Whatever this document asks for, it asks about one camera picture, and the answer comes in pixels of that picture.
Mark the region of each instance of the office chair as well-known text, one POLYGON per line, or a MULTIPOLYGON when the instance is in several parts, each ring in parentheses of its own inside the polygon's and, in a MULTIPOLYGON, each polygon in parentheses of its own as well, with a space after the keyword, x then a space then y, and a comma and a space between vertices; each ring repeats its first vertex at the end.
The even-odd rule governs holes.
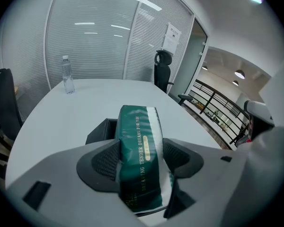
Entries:
POLYGON ((154 81, 155 85, 165 93, 167 92, 168 84, 174 85, 172 82, 169 82, 169 65, 171 63, 172 57, 170 53, 160 50, 157 51, 157 54, 155 55, 154 81))
MULTIPOLYGON (((0 69, 0 129, 11 140, 15 140, 22 121, 18 110, 14 80, 10 69, 0 69)), ((11 146, 0 136, 2 146, 11 150, 11 146)), ((8 161, 8 156, 0 153, 0 160, 8 161)), ((0 177, 5 178, 6 165, 0 165, 0 177)))

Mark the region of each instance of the ceiling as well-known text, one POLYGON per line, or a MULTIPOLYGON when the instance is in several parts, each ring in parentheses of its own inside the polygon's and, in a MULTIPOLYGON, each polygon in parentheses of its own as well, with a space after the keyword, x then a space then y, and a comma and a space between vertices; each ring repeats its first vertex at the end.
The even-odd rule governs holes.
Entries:
POLYGON ((237 55, 212 48, 208 49, 203 66, 207 66, 209 72, 230 83, 233 80, 238 81, 240 90, 252 100, 256 100, 254 95, 258 95, 259 90, 270 79, 260 68, 244 61, 237 55), (238 69, 244 71, 245 79, 241 79, 234 74, 238 69))

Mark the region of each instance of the floor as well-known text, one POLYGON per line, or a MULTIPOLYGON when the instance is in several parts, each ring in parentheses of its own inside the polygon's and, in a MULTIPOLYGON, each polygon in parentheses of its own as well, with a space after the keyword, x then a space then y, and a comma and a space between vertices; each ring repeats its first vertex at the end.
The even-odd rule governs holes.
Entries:
POLYGON ((216 134, 195 112, 193 112, 189 107, 187 107, 185 104, 182 104, 182 107, 191 115, 197 122, 202 125, 202 127, 211 135, 211 137, 218 143, 218 145, 222 149, 228 149, 226 144, 223 142, 221 137, 216 134))

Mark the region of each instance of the railing post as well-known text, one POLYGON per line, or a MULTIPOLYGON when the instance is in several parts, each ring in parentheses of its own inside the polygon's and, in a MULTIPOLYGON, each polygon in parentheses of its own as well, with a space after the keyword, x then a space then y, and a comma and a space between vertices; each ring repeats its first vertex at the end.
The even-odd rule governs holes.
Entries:
POLYGON ((210 101, 212 100, 212 98, 215 94, 216 94, 216 92, 213 92, 213 94, 210 96, 207 103, 205 104, 204 108, 201 110, 200 114, 204 112, 205 108, 209 105, 210 101))

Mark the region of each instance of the clear plastic bottle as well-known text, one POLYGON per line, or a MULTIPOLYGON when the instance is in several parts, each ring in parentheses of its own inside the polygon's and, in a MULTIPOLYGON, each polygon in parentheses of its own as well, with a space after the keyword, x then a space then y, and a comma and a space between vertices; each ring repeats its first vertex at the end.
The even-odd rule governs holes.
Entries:
POLYGON ((75 87, 71 74, 71 61, 68 59, 68 55, 64 55, 62 58, 63 61, 61 66, 65 91, 67 94, 72 94, 75 92, 75 87))

